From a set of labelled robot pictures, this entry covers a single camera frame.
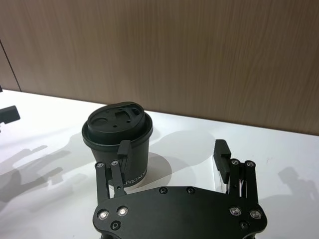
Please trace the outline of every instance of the black metal plate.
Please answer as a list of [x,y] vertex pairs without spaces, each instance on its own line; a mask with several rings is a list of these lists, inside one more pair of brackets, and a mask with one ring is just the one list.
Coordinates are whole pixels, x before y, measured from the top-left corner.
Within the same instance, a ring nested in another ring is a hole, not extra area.
[[[155,188],[102,202],[93,216],[95,228],[115,239],[243,239],[267,225],[262,208],[245,198],[199,188],[193,194],[187,187],[167,189],[165,194]],[[123,217],[117,215],[121,206],[129,209]],[[241,209],[241,215],[231,215],[233,206]],[[105,220],[97,216],[101,210],[109,212]],[[253,219],[251,210],[259,211],[262,218]],[[116,231],[111,229],[113,221],[121,222]],[[242,229],[241,222],[249,227]]]
[[20,119],[20,115],[16,106],[10,106],[0,109],[0,123],[11,123]]

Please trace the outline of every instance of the white tabletop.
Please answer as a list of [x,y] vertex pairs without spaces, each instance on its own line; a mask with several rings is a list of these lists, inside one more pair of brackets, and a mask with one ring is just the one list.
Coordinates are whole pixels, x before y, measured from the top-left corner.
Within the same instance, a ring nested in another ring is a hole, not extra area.
[[[0,109],[11,105],[21,120],[0,128],[0,238],[97,239],[95,160],[81,128],[102,105],[4,91]],[[258,238],[319,238],[319,137],[149,114],[148,173],[129,193],[164,185],[219,191],[212,153],[222,138],[233,157],[257,164],[260,205],[268,217]]]

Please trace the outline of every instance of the wood grain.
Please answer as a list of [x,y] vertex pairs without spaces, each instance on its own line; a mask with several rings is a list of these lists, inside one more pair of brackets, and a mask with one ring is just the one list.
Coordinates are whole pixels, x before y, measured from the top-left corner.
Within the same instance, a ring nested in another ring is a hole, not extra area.
[[20,90],[1,46],[0,46],[0,85],[3,89],[14,90],[14,91]]
[[317,0],[0,0],[20,86],[319,134]]

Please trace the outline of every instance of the coffee cup lid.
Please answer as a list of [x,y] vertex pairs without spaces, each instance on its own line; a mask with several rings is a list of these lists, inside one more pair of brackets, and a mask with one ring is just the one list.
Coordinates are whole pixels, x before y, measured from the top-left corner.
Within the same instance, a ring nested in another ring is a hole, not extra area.
[[124,139],[134,140],[144,133],[146,115],[142,106],[122,102],[101,107],[91,113],[85,128],[90,141],[103,145],[119,144]]

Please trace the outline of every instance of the screw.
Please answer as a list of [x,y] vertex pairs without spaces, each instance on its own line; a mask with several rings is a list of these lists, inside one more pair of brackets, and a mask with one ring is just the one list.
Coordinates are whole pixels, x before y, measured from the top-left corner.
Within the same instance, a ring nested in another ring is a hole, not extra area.
[[233,215],[233,216],[239,216],[241,214],[240,209],[237,207],[231,207],[229,209],[229,211],[230,211],[231,215]]
[[119,163],[119,162],[118,162],[117,160],[114,160],[114,161],[111,162],[111,165],[115,166],[115,165],[117,165],[118,163]]
[[165,194],[165,193],[167,193],[167,188],[166,187],[161,187],[161,188],[159,188],[159,193],[161,193],[161,194]]
[[260,212],[256,211],[256,210],[251,210],[250,211],[250,216],[253,218],[253,219],[261,219],[261,214]]
[[106,219],[108,217],[108,215],[109,215],[108,211],[102,211],[102,212],[99,213],[99,219],[100,220],[104,220],[104,219]]
[[240,227],[242,229],[248,229],[249,228],[249,224],[246,221],[242,221],[242,222],[240,222]]
[[254,164],[252,161],[249,161],[249,162],[247,162],[246,164],[247,164],[247,166],[249,166],[249,167],[254,167],[254,166],[255,166],[255,164]]
[[186,191],[189,193],[189,194],[194,194],[195,193],[195,189],[193,187],[188,187],[186,188]]
[[129,209],[126,207],[121,207],[118,209],[118,215],[123,217],[129,212]]
[[114,221],[111,223],[111,229],[114,231],[120,229],[120,227],[121,227],[121,223],[119,221]]
[[231,161],[231,163],[234,164],[234,165],[238,165],[238,164],[239,164],[239,161],[238,161],[237,159],[233,159],[233,160]]

